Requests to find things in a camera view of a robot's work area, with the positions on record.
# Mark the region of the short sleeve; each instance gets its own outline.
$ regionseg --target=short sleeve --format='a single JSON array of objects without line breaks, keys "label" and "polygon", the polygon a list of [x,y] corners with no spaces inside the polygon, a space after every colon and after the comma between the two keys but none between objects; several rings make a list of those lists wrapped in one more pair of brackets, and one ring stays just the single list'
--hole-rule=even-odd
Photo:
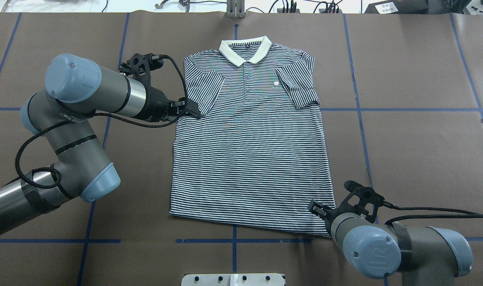
[{"label": "short sleeve", "polygon": [[184,67],[188,98],[198,104],[201,115],[205,116],[215,103],[222,87],[223,75],[199,69],[190,58],[185,58]]},{"label": "short sleeve", "polygon": [[320,104],[312,80],[315,60],[313,56],[303,52],[299,60],[275,70],[296,109]]}]

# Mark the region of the blue grid line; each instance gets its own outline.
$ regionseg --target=blue grid line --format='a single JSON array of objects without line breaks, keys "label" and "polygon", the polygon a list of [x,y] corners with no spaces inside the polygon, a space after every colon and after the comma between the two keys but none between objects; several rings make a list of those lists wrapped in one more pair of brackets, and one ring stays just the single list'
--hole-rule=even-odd
[{"label": "blue grid line", "polygon": [[233,225],[233,273],[238,272],[238,258],[237,258],[237,242],[238,240],[238,227]]},{"label": "blue grid line", "polygon": [[177,244],[187,243],[311,243],[313,239],[294,238],[237,238],[237,239],[176,239]]},{"label": "blue grid line", "polygon": [[[322,112],[357,112],[358,108],[348,107],[325,107]],[[362,112],[479,112],[479,108],[363,108]]]},{"label": "blue grid line", "polygon": [[20,107],[0,107],[0,111],[20,111]]},{"label": "blue grid line", "polygon": [[[234,40],[238,40],[238,24],[234,24]],[[236,240],[238,239],[238,226],[233,225],[233,273],[238,272],[238,245]]]},{"label": "blue grid line", "polygon": [[12,42],[14,41],[14,37],[16,35],[16,31],[17,31],[17,28],[18,28],[18,24],[20,23],[21,17],[22,17],[22,13],[19,13],[19,15],[17,17],[16,25],[14,26],[14,30],[12,31],[12,35],[10,36],[10,40],[8,41],[8,45],[6,46],[5,54],[3,54],[3,59],[1,60],[0,75],[1,75],[1,71],[3,70],[3,65],[5,65],[5,60],[6,60],[6,57],[8,56],[8,52],[10,51],[10,47],[12,45]]},{"label": "blue grid line", "polygon": [[130,13],[126,13],[125,29],[123,30],[123,38],[121,40],[121,50],[119,51],[119,63],[123,61],[123,51],[125,50],[125,40],[126,40],[126,31],[128,30],[128,20],[130,20]]},{"label": "blue grid line", "polygon": [[[0,239],[0,243],[56,243],[56,244],[73,244],[84,243],[85,239],[17,239],[17,238],[5,238]],[[94,239],[89,243],[121,243],[121,239]]]},{"label": "blue grid line", "polygon": [[483,237],[466,237],[467,241],[483,242]]},{"label": "blue grid line", "polygon": [[234,24],[234,39],[238,40],[238,24]]},{"label": "blue grid line", "polygon": [[[126,32],[128,30],[128,21],[130,19],[130,13],[126,13],[126,18],[125,18],[125,27],[123,29],[123,38],[121,40],[121,47],[119,51],[119,62],[118,64],[121,63],[122,57],[123,57],[123,50],[125,49],[125,40],[126,40]],[[103,135],[103,142],[102,142],[102,148],[105,149],[105,144],[107,143],[107,136],[109,135],[109,127],[111,126],[111,118],[107,118],[107,123],[105,125],[105,133]],[[90,235],[91,235],[91,227],[93,225],[93,214],[95,212],[95,205],[96,201],[93,201],[91,203],[91,209],[89,212],[89,220],[87,221],[87,229],[86,229],[86,234],[85,234],[85,242],[84,242],[84,248],[83,248],[83,255],[81,259],[81,266],[79,269],[79,274],[77,278],[77,286],[80,286],[82,284],[82,278],[84,274],[84,268],[85,268],[85,259],[87,256],[87,247],[90,242]]]},{"label": "blue grid line", "polygon": [[452,22],[452,28],[454,31],[455,41],[457,43],[457,47],[459,48],[459,53],[461,56],[462,64],[464,65],[464,69],[466,70],[466,75],[469,80],[469,85],[471,86],[471,90],[473,92],[474,99],[476,101],[476,106],[478,107],[478,111],[480,112],[481,119],[483,120],[483,110],[481,108],[480,99],[478,98],[478,93],[474,88],[473,78],[471,77],[471,73],[469,72],[469,68],[467,67],[466,58],[464,57],[464,52],[462,51],[461,43],[459,41],[459,36],[457,34],[457,28],[455,26],[454,15],[450,13],[450,21]]},{"label": "blue grid line", "polygon": [[367,167],[367,172],[369,174],[370,186],[374,187],[374,185],[372,184],[372,172],[370,171],[370,161],[369,161],[369,153],[367,151],[367,141],[365,140],[365,129],[363,128],[363,118],[361,117],[361,105],[360,105],[360,99],[358,96],[358,84],[356,83],[356,78],[354,77],[353,54],[351,52],[351,42],[349,40],[347,17],[345,16],[345,14],[342,14],[342,15],[343,15],[343,25],[345,29],[345,41],[347,42],[349,64],[351,67],[351,78],[353,80],[354,94],[356,95],[356,109],[358,111],[358,121],[360,124],[361,142],[363,143],[363,154],[365,155],[365,166]]}]

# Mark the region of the white metal plate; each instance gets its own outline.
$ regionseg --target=white metal plate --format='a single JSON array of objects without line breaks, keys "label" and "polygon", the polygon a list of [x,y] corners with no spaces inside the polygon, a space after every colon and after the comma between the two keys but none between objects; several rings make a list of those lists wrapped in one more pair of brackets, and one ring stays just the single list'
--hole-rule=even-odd
[{"label": "white metal plate", "polygon": [[376,7],[379,14],[389,14],[399,11],[393,2],[375,5],[374,7]]},{"label": "white metal plate", "polygon": [[188,274],[181,286],[285,286],[284,277],[278,273]]}]

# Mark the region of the black cable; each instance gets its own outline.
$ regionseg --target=black cable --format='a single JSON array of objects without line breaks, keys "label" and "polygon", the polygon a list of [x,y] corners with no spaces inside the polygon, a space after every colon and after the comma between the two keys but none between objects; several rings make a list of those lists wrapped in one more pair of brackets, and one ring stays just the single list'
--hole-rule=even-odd
[{"label": "black cable", "polygon": [[316,10],[317,10],[317,8],[319,7],[319,5],[321,5],[321,4],[323,4],[323,3],[324,3],[324,4],[326,4],[326,9],[328,9],[328,2],[326,2],[326,1],[321,1],[321,2],[319,2],[319,3],[317,4],[316,8],[314,9],[314,11],[313,11],[312,13],[315,13],[315,12],[316,12]]},{"label": "black cable", "polygon": [[247,11],[249,11],[250,9],[258,9],[259,11],[261,11],[261,12],[263,12],[263,13],[264,13],[264,11],[263,11],[263,10],[261,10],[261,9],[259,9],[258,7],[250,7],[250,8],[248,8],[248,9],[247,9]]},{"label": "black cable", "polygon": [[272,9],[273,7],[275,6],[275,4],[278,2],[278,0],[275,0],[275,2],[272,4],[272,6],[270,7],[270,11],[268,11],[268,13],[271,13],[272,12]]},{"label": "black cable", "polygon": [[439,211],[439,212],[452,212],[452,213],[462,213],[462,215],[454,215],[454,214],[438,214],[438,215],[405,215],[394,217],[389,219],[384,224],[392,224],[395,221],[405,220],[405,219],[427,219],[427,218],[483,218],[483,214],[478,214],[466,210],[459,210],[459,209],[448,209],[448,208],[431,208],[431,207],[399,207],[387,201],[383,202],[383,206],[393,210],[399,211],[416,211],[416,210],[425,210],[425,211]]},{"label": "black cable", "polygon": [[399,216],[399,217],[394,217],[392,219],[389,219],[387,222],[384,224],[392,224],[393,222],[400,221],[400,220],[405,220],[405,219],[426,219],[426,218],[483,218],[483,214],[465,214],[465,215],[450,215],[450,214],[444,214],[444,215],[404,215],[404,216]]},{"label": "black cable", "polygon": [[[166,54],[161,54],[160,58],[166,58],[166,59],[168,59],[172,62],[174,68],[176,69],[176,71],[179,74],[179,77],[181,78],[181,83],[183,84],[183,92],[185,93],[185,104],[183,105],[183,108],[180,110],[180,112],[179,112],[178,116],[176,116],[176,118],[174,118],[172,121],[169,121],[165,124],[148,125],[148,124],[139,123],[139,122],[136,122],[136,121],[132,121],[132,120],[129,120],[129,119],[125,119],[125,118],[122,118],[122,117],[119,117],[119,116],[116,116],[116,115],[103,113],[103,112],[95,113],[95,114],[93,114],[93,116],[106,116],[106,117],[118,119],[118,120],[123,121],[123,122],[130,123],[130,124],[133,124],[133,125],[137,125],[137,126],[141,126],[141,127],[147,127],[147,128],[161,128],[161,127],[169,126],[172,123],[178,121],[185,114],[185,110],[186,110],[186,107],[188,105],[188,90],[186,88],[185,79],[184,79],[183,74],[181,73],[178,65],[176,64],[176,62],[174,61],[173,58],[171,58],[170,56],[168,56]],[[20,158],[22,157],[22,154],[23,154],[24,150],[26,149],[27,145],[29,145],[36,138],[46,134],[47,132],[49,132],[51,130],[54,130],[58,127],[64,126],[68,123],[71,123],[71,122],[70,121],[62,121],[60,123],[52,125],[51,127],[47,128],[47,129],[45,129],[41,132],[38,132],[36,135],[32,136],[26,142],[24,142],[22,144],[22,146],[20,146],[20,148],[17,152],[17,155],[16,155],[16,161],[15,161],[16,172],[17,172],[20,179],[22,179],[24,182],[28,183],[29,185],[31,185],[33,187],[40,188],[40,189],[52,189],[54,187],[57,187],[61,183],[61,173],[58,170],[56,170],[54,167],[43,167],[43,168],[38,168],[38,169],[33,170],[34,172],[36,172],[36,171],[38,171],[38,172],[43,172],[43,171],[50,172],[53,175],[53,177],[56,178],[56,182],[52,185],[40,185],[40,184],[36,183],[35,181],[29,179],[28,177],[26,177],[24,175],[24,173],[22,172],[22,170],[20,168]]]},{"label": "black cable", "polygon": [[166,126],[172,125],[172,123],[178,121],[178,119],[185,114],[185,109],[188,105],[188,89],[186,88],[185,78],[183,77],[183,74],[181,74],[181,71],[180,71],[178,65],[176,64],[176,62],[174,61],[173,58],[171,58],[170,56],[168,56],[166,54],[161,54],[160,58],[166,58],[166,59],[168,59],[172,62],[174,68],[176,69],[176,72],[178,72],[179,77],[181,78],[181,83],[183,84],[183,91],[185,92],[185,105],[183,105],[183,109],[181,109],[180,113],[178,114],[178,116],[176,116],[176,118],[174,118],[172,121],[169,121],[165,124],[149,125],[149,124],[139,123],[139,122],[136,122],[136,121],[125,119],[123,117],[119,117],[119,116],[116,116],[116,115],[113,115],[113,114],[103,113],[103,112],[97,112],[97,113],[93,114],[93,116],[106,116],[106,117],[118,119],[118,120],[123,121],[123,122],[130,123],[130,124],[133,124],[133,125],[146,127],[146,128],[166,127]]},{"label": "black cable", "polygon": [[53,174],[54,177],[56,177],[56,182],[52,185],[40,185],[38,183],[35,183],[35,181],[26,177],[24,175],[24,173],[22,172],[22,170],[20,169],[20,157],[22,157],[22,153],[24,152],[24,149],[27,147],[27,145],[29,145],[29,143],[33,142],[36,138],[44,135],[45,133],[47,133],[51,130],[56,129],[58,127],[61,127],[63,125],[67,125],[68,123],[70,123],[70,121],[61,121],[58,124],[52,125],[51,127],[33,135],[33,137],[29,138],[26,142],[24,142],[22,144],[22,146],[20,146],[20,148],[17,152],[17,155],[16,155],[16,164],[15,164],[16,165],[16,172],[17,172],[20,179],[22,179],[24,182],[28,183],[29,185],[31,185],[33,187],[40,188],[40,189],[52,189],[52,188],[57,187],[59,185],[59,183],[61,182],[61,174],[59,173],[58,170],[56,170],[54,168],[50,168],[50,167],[46,167],[47,171],[50,172],[51,174]]},{"label": "black cable", "polygon": [[103,7],[102,13],[105,11],[105,9],[107,9],[107,5],[109,5],[109,0],[107,0],[107,2],[105,3],[105,7]]},{"label": "black cable", "polygon": [[220,2],[220,1],[199,1],[199,2],[189,2],[190,4],[199,4],[199,3],[206,3],[206,2],[213,2],[213,3],[220,3],[220,4],[227,4],[227,2]]},{"label": "black cable", "polygon": [[330,5],[327,7],[327,9],[323,12],[323,13],[334,13],[335,12],[335,2],[332,1],[332,3],[330,3]]},{"label": "black cable", "polygon": [[461,213],[461,214],[476,214],[466,210],[458,210],[458,209],[448,209],[448,208],[432,208],[432,207],[399,207],[387,201],[383,202],[383,206],[389,209],[398,210],[398,211],[438,211],[438,212],[452,212],[452,213]]}]

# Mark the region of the polo shirt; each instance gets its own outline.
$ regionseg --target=polo shirt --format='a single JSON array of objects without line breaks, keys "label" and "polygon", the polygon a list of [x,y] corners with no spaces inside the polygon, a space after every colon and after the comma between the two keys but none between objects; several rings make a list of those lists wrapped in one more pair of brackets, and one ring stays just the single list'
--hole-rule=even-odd
[{"label": "polo shirt", "polygon": [[327,235],[307,210],[335,207],[313,66],[266,36],[185,58],[203,117],[176,125],[171,215]]}]

